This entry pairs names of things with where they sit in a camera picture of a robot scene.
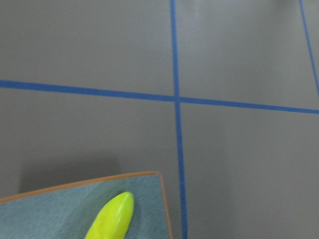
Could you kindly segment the grey square plate orange rim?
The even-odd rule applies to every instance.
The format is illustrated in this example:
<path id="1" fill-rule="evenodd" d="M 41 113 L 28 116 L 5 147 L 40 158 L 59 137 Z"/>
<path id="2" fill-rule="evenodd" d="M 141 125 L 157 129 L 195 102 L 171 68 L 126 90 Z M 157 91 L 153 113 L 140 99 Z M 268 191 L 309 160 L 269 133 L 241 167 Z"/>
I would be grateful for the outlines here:
<path id="1" fill-rule="evenodd" d="M 69 183 L 0 201 L 3 239 L 82 239 L 102 207 L 123 192 L 134 196 L 128 239 L 170 239 L 162 175 L 139 172 Z"/>

